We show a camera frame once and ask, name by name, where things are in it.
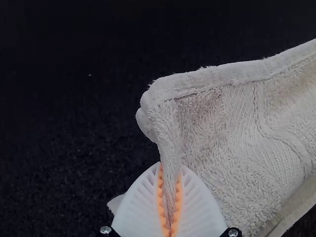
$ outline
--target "orange inner surface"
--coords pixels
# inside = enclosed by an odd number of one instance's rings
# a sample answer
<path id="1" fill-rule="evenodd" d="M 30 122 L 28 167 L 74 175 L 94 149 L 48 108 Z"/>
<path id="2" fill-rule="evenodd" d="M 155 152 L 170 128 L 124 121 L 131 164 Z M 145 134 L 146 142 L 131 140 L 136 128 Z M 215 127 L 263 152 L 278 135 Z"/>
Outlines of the orange inner surface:
<path id="1" fill-rule="evenodd" d="M 181 210 L 182 210 L 182 204 L 183 204 L 181 176 L 179 176 L 178 182 L 176 184 L 176 203 L 175 203 L 176 210 L 173 214 L 173 223 L 171 224 L 171 229 L 169 229 L 168 227 L 165 211 L 163 208 L 162 186 L 163 186 L 163 179 L 162 179 L 162 165 L 161 165 L 159 174 L 158 174 L 158 185 L 157 185 L 158 213 L 160 216 L 161 229 L 162 229 L 163 237 L 176 237 L 179 230 L 179 221 L 181 217 Z"/>

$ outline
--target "black carpet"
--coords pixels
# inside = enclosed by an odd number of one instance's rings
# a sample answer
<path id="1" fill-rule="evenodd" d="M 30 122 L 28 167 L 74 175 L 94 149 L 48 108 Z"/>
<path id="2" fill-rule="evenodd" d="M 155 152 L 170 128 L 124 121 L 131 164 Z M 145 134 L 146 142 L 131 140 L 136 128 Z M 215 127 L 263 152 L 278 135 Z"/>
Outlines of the black carpet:
<path id="1" fill-rule="evenodd" d="M 93 237 L 158 150 L 152 80 L 316 38 L 316 2 L 1 1 L 0 236 Z M 316 236 L 316 207 L 286 237 Z"/>

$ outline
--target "dark fabric surface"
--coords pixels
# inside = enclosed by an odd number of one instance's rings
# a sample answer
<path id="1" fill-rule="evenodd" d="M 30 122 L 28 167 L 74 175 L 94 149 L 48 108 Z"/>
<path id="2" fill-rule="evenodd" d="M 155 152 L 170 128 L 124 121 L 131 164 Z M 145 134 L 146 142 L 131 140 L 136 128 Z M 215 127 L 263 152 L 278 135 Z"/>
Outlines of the dark fabric surface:
<path id="1" fill-rule="evenodd" d="M 315 1 L 1 1 L 0 236 L 92 237 L 158 150 L 152 80 L 316 38 Z M 316 236 L 314 207 L 286 237 Z"/>

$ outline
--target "pinched towel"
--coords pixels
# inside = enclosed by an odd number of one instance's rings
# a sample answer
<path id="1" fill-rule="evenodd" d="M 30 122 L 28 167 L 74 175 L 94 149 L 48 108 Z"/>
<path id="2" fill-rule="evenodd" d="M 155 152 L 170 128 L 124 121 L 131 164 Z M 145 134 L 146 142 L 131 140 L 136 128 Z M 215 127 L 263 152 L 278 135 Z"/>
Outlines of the pinched towel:
<path id="1" fill-rule="evenodd" d="M 244 236 L 279 237 L 316 204 L 316 39 L 263 60 L 159 78 L 136 119 L 158 146 L 169 217 L 180 164 Z"/>

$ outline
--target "white towel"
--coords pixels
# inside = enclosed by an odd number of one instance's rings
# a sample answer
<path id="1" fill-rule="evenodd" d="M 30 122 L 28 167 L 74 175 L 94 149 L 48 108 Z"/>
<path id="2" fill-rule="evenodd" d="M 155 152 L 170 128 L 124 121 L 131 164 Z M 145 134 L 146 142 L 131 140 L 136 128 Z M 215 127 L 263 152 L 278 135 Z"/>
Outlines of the white towel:
<path id="1" fill-rule="evenodd" d="M 316 203 L 316 39 L 159 78 L 136 119 L 158 146 L 170 217 L 181 163 L 244 236 L 279 237 Z"/>

